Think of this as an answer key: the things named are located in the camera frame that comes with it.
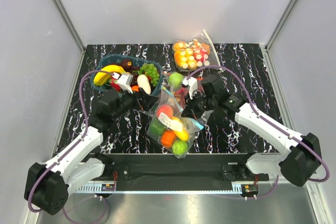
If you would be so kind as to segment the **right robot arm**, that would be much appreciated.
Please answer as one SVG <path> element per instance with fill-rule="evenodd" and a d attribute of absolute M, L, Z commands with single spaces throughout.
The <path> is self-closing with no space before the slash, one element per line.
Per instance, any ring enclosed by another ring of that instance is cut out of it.
<path fill-rule="evenodd" d="M 250 180 L 256 174 L 282 175 L 298 187 L 312 180 L 322 164 L 317 136 L 302 135 L 261 112 L 247 97 L 228 93 L 216 74 L 201 82 L 186 77 L 182 86 L 188 88 L 182 117 L 199 119 L 206 111 L 211 111 L 221 119 L 230 119 L 252 130 L 276 148 L 277 153 L 249 155 L 238 167 L 242 179 Z"/>

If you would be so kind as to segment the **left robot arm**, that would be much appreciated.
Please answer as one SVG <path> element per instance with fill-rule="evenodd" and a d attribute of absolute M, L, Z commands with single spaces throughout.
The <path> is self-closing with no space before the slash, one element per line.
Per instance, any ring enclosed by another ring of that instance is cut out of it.
<path fill-rule="evenodd" d="M 149 111 L 157 101 L 157 96 L 143 89 L 123 95 L 114 89 L 104 92 L 82 133 L 52 159 L 29 168 L 24 191 L 29 210 L 55 215 L 81 186 L 94 178 L 109 179 L 113 175 L 111 158 L 95 153 L 86 162 L 83 159 L 106 140 L 119 117 L 130 110 Z"/>

